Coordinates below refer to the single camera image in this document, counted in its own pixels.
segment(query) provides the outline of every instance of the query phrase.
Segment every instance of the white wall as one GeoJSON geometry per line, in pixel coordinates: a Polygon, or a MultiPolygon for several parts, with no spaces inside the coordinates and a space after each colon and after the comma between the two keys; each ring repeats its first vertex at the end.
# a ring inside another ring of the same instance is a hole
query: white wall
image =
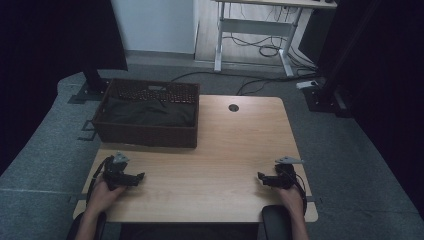
{"type": "Polygon", "coordinates": [[[197,0],[111,1],[125,50],[194,53],[197,0]]]}

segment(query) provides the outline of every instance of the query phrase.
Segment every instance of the standing desk frame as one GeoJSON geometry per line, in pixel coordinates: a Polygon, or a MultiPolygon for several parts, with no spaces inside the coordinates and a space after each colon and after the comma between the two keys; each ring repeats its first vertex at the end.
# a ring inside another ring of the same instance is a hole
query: standing desk frame
{"type": "Polygon", "coordinates": [[[284,49],[279,50],[283,67],[288,77],[294,76],[293,70],[290,65],[290,60],[287,56],[290,46],[293,41],[294,34],[299,23],[300,16],[303,8],[326,8],[333,9],[337,7],[336,3],[325,3],[324,0],[313,1],[313,0],[215,0],[221,2],[221,9],[219,13],[219,32],[218,32],[218,44],[215,49],[215,66],[214,71],[220,72],[222,65],[222,33],[245,33],[245,34],[258,34],[258,35],[270,35],[287,37],[284,49]],[[246,4],[258,4],[258,5],[274,5],[274,6],[288,6],[296,7],[296,15],[293,22],[267,22],[267,21],[253,21],[253,20],[242,20],[242,19],[230,19],[225,18],[225,3],[246,3],[246,4]]]}

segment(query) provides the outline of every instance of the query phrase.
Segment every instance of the wooden table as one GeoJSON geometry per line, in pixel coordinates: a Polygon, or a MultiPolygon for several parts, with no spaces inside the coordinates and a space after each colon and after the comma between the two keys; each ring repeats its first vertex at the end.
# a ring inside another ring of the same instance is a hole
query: wooden table
{"type": "Polygon", "coordinates": [[[337,4],[333,1],[332,3],[326,3],[324,0],[313,1],[313,0],[214,0],[221,3],[219,13],[219,31],[218,31],[218,44],[215,49],[215,65],[214,71],[221,71],[222,63],[222,33],[245,33],[245,34],[258,34],[268,36],[279,36],[287,37],[285,41],[284,49],[279,50],[279,56],[283,63],[286,75],[291,77],[294,76],[290,59],[287,54],[289,52],[291,43],[293,41],[294,34],[299,23],[300,15],[302,14],[303,8],[313,9],[335,9],[337,4]],[[257,5],[273,5],[273,6],[287,6],[295,7],[296,15],[293,22],[269,22],[269,21],[252,21],[245,19],[232,19],[225,18],[225,4],[226,3],[243,3],[243,4],[257,4],[257,5]]]}
{"type": "MultiPolygon", "coordinates": [[[[281,203],[257,172],[275,176],[274,160],[300,159],[283,102],[271,97],[201,95],[196,149],[102,143],[83,193],[101,161],[116,151],[130,159],[125,173],[146,176],[111,207],[110,222],[260,222],[264,206],[281,203]],[[239,110],[230,111],[230,104],[239,110]]],[[[311,196],[303,166],[295,171],[311,196]]],[[[79,201],[74,217],[84,210],[79,201]]],[[[315,204],[308,203],[306,221],[317,219],[315,204]]]]}

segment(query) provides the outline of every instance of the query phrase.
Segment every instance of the black stand base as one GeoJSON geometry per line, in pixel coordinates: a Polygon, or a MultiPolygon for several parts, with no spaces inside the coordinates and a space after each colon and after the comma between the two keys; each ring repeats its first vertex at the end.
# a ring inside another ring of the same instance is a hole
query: black stand base
{"type": "Polygon", "coordinates": [[[351,117],[338,90],[335,91],[331,98],[324,96],[322,90],[319,88],[304,88],[302,91],[305,95],[309,111],[335,113],[337,117],[343,118],[351,117]]]}
{"type": "Polygon", "coordinates": [[[84,104],[86,101],[101,101],[103,99],[104,92],[92,91],[87,83],[82,85],[77,95],[72,95],[68,101],[68,104],[84,104]]]}

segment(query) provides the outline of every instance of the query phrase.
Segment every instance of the vr controller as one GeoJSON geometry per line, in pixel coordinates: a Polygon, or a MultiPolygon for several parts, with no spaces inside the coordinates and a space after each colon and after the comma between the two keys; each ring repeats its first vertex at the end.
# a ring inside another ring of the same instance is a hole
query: vr controller
{"type": "Polygon", "coordinates": [[[305,214],[306,208],[307,208],[305,190],[300,186],[299,182],[297,181],[297,175],[296,175],[296,172],[294,171],[293,164],[285,163],[284,160],[276,161],[276,162],[279,162],[277,165],[275,165],[275,172],[277,173],[277,176],[266,176],[265,174],[258,172],[258,178],[262,181],[263,185],[267,185],[270,187],[289,189],[293,185],[296,185],[303,201],[303,214],[305,214]]]}
{"type": "Polygon", "coordinates": [[[109,190],[114,190],[117,186],[138,186],[144,178],[145,173],[137,174],[136,176],[124,173],[127,167],[128,159],[118,153],[117,157],[110,156],[105,159],[103,178],[105,179],[109,190]]]}

